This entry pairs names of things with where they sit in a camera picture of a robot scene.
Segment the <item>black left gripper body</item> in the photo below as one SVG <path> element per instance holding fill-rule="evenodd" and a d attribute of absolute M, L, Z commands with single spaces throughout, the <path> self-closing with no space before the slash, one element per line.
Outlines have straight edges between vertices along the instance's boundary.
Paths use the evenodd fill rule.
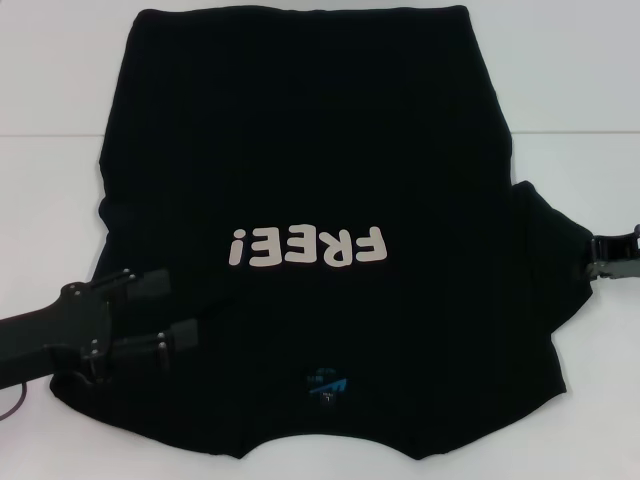
<path fill-rule="evenodd" d="M 111 341 L 109 290 L 66 285 L 51 305 L 1 321 L 1 387 L 66 371 L 94 377 Z"/>

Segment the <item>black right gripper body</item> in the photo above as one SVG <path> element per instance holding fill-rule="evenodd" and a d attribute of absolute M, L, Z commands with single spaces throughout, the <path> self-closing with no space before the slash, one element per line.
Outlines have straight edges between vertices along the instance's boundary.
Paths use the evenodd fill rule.
<path fill-rule="evenodd" d="M 635 261 L 639 259 L 640 225 L 631 233 L 613 236 L 607 240 L 607 258 L 609 261 Z"/>

